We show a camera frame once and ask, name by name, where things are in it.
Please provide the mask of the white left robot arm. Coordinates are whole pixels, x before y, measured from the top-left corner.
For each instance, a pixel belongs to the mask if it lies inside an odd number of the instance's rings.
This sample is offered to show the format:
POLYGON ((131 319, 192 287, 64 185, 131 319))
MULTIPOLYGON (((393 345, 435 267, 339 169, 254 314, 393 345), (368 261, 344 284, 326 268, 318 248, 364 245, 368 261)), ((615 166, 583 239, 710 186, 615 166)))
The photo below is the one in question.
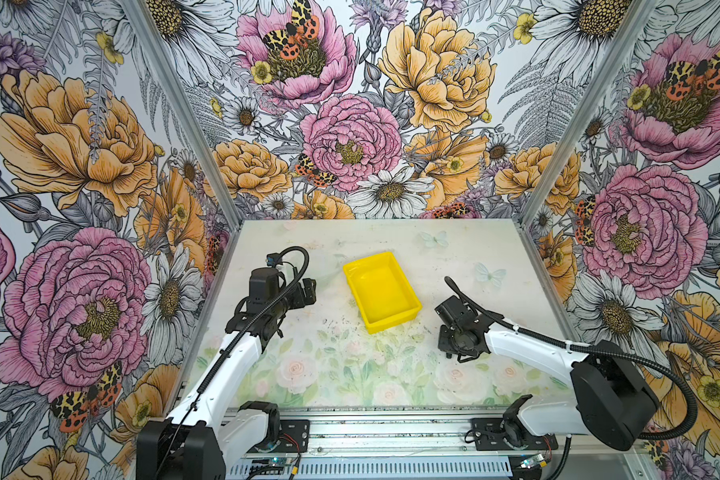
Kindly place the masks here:
POLYGON ((316 301, 316 282, 296 270, 292 280, 275 267, 252 271, 248 294, 228 321, 220 350, 202 378, 165 419, 146 424, 137 436, 138 479, 224 479, 229 468, 257 445, 280 435, 276 404, 252 401, 224 419, 235 395, 286 314, 316 301))

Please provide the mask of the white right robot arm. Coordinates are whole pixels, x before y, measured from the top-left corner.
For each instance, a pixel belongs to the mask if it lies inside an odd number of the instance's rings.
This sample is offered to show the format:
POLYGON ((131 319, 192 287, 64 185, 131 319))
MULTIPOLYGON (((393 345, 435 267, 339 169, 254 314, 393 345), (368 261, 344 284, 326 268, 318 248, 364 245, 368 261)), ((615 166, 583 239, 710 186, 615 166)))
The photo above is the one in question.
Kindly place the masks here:
POLYGON ((436 309, 442 325, 438 347, 460 363, 483 354, 517 360, 563 383, 552 396, 522 394, 503 413, 504 441, 523 448, 551 434, 590 435, 618 451, 632 447, 658 410, 659 401, 619 346, 562 341, 529 330, 492 311, 481 311, 457 296, 436 309))

